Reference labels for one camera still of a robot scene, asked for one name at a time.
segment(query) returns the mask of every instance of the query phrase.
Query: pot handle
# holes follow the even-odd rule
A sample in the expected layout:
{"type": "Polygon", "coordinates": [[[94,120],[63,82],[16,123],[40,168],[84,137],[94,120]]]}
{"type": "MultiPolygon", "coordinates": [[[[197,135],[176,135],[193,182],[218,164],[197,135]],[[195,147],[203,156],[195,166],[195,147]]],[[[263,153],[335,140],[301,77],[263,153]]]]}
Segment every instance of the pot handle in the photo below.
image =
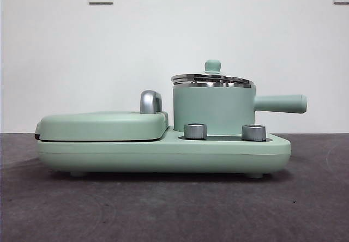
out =
{"type": "Polygon", "coordinates": [[[304,113],[306,111],[306,96],[257,96],[255,111],[274,111],[287,113],[304,113]]]}

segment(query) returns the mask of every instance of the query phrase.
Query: stainless steel lid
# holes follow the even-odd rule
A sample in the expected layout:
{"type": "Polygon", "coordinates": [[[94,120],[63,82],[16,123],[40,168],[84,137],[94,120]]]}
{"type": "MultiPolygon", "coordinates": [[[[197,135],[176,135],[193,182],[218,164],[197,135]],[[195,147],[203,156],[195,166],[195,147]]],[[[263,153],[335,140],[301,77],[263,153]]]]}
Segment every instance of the stainless steel lid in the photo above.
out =
{"type": "Polygon", "coordinates": [[[251,88],[252,81],[232,77],[220,72],[218,60],[210,59],[205,62],[205,72],[202,74],[181,74],[172,77],[175,87],[243,87],[251,88]]]}

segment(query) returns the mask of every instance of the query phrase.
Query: saucepan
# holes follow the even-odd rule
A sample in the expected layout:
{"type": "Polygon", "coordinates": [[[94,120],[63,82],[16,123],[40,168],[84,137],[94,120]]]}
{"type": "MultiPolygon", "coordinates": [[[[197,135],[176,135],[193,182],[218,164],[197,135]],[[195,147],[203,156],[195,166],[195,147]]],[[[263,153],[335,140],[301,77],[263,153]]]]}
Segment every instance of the saucepan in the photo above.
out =
{"type": "Polygon", "coordinates": [[[208,60],[205,72],[172,77],[174,130],[189,123],[207,125],[213,135],[240,134],[243,125],[255,123],[256,111],[304,113],[304,95],[256,96],[250,80],[220,72],[218,60],[208,60]]]}

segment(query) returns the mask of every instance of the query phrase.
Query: gray carpet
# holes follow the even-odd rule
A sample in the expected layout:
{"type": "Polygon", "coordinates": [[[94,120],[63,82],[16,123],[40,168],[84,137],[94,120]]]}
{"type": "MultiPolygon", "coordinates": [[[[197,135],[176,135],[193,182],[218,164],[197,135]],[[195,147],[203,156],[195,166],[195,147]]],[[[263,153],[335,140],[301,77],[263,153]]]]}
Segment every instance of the gray carpet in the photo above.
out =
{"type": "Polygon", "coordinates": [[[349,241],[349,134],[279,135],[286,168],[239,174],[50,171],[1,135],[2,241],[349,241]]]}

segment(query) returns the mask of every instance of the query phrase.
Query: appliance base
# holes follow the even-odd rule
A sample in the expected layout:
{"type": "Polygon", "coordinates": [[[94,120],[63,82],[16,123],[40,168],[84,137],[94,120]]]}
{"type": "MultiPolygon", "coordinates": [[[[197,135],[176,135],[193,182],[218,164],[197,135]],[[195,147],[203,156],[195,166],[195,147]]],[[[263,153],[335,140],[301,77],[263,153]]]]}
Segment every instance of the appliance base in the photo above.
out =
{"type": "Polygon", "coordinates": [[[72,177],[87,172],[202,172],[261,178],[283,169],[291,156],[290,142],[271,134],[266,142],[185,140],[182,136],[169,127],[156,141],[38,141],[39,158],[72,177]]]}

